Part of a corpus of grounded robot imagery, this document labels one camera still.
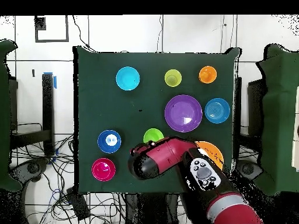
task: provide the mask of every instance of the bowl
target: bowl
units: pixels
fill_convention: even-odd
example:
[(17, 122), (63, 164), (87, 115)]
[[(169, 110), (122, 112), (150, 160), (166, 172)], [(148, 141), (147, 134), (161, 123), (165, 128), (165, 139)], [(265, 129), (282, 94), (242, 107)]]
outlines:
[(203, 83), (214, 82), (217, 77), (217, 71), (212, 66), (205, 66), (199, 72), (199, 80)]
[(223, 155), (215, 145), (204, 141), (196, 141), (195, 144), (199, 149), (206, 151), (207, 156), (222, 170)]
[(163, 138), (164, 138), (163, 133), (160, 130), (156, 128), (151, 128), (145, 132), (143, 136), (143, 142), (144, 143), (147, 143), (148, 141), (157, 142)]
[(175, 131), (189, 132), (199, 126), (203, 111), (199, 102), (185, 94), (172, 98), (165, 107), (165, 120)]
[(132, 67), (123, 67), (116, 74), (116, 83), (123, 90), (133, 90), (140, 82), (140, 76), (136, 69)]
[(165, 82), (170, 87), (176, 87), (182, 81), (182, 75), (176, 69), (170, 69), (164, 76)]
[(221, 124), (230, 116), (230, 105), (222, 98), (210, 100), (204, 109), (207, 119), (214, 124)]
[(100, 158), (92, 165), (92, 175), (99, 181), (108, 181), (115, 175), (115, 165), (107, 158)]
[(111, 129), (103, 131), (98, 137), (98, 146), (104, 153), (116, 152), (121, 144), (120, 135)]

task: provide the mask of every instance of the floor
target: floor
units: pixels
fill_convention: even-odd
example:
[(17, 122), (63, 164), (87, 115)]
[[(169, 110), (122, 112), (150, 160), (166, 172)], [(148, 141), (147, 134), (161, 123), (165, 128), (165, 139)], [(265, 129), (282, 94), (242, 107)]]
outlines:
[[(242, 77), (242, 116), (241, 132), (246, 134), (248, 126), (246, 85), (250, 81), (262, 78), (255, 62), (263, 60), (263, 50), (270, 43), (279, 43), (293, 51), (299, 49), (299, 35), (294, 16), (276, 15), (164, 15), (163, 37), (160, 33), (162, 18), (160, 15), (124, 15), (124, 16), (68, 16), (69, 42), (36, 43), (34, 36), (34, 16), (0, 16), (0, 39), (13, 40), (18, 48), (8, 54), (7, 65), (12, 76), (19, 82), (18, 122), (42, 123), (41, 75), (52, 72), (57, 77), (54, 89), (55, 141), (57, 147), (74, 131), (73, 119), (73, 54), (72, 46), (89, 44), (96, 51), (151, 52), (157, 50), (172, 53), (204, 52), (223, 53), (230, 47), (242, 49), (239, 59), (239, 76)], [(46, 30), (38, 31), (39, 40), (63, 40), (65, 16), (46, 16)], [(297, 125), (299, 125), (299, 106), (297, 107)], [(39, 125), (21, 125), (19, 132), (38, 130)], [(299, 139), (295, 139), (295, 149), (299, 150)], [(39, 147), (29, 146), (29, 152), (38, 154)], [(27, 155), (24, 150), (16, 150), (11, 166), (16, 166)], [(68, 161), (72, 152), (68, 142), (59, 148), (61, 158), (58, 166)], [(72, 164), (67, 164), (63, 173), (65, 187), (74, 184)], [(52, 189), (58, 188), (57, 173), (49, 165), (45, 175)], [(98, 215), (120, 216), (111, 194), (89, 194), (86, 196), (91, 212)], [(37, 183), (30, 183), (26, 194), (26, 215), (30, 224), (39, 224), (44, 212), (55, 202), (55, 194), (49, 189), (45, 176)], [(74, 212), (68, 207), (69, 214)], [(191, 224), (178, 206), (180, 224)], [(66, 215), (61, 211), (60, 218)], [(101, 224), (103, 219), (95, 218), (90, 223)], [(72, 224), (85, 224), (84, 221), (71, 219)], [(71, 224), (68, 220), (56, 220), (47, 215), (43, 224)]]

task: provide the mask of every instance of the green bowl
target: green bowl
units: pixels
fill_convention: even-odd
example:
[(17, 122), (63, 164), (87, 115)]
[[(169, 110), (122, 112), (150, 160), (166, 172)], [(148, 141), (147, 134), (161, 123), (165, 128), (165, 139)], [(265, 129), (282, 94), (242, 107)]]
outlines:
[(164, 138), (163, 133), (160, 130), (156, 128), (151, 128), (145, 132), (143, 136), (143, 142), (147, 143), (150, 140), (157, 142), (163, 138)]

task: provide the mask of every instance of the pink bowl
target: pink bowl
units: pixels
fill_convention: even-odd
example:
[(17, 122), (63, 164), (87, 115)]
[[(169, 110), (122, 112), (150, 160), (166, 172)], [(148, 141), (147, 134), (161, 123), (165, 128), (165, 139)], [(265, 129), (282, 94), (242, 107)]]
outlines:
[(108, 181), (115, 175), (115, 165), (107, 158), (100, 158), (92, 165), (92, 174), (99, 181)]

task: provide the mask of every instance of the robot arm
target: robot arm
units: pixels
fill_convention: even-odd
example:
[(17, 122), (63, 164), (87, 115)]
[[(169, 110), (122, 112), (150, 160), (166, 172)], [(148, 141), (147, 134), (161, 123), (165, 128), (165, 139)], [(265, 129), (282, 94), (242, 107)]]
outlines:
[(218, 166), (195, 143), (178, 137), (139, 144), (128, 166), (140, 180), (154, 178), (178, 165), (186, 191), (200, 203), (213, 224), (263, 224)]
[(186, 190), (200, 203), (213, 224), (263, 224), (209, 157), (191, 148), (182, 160), (178, 165)]

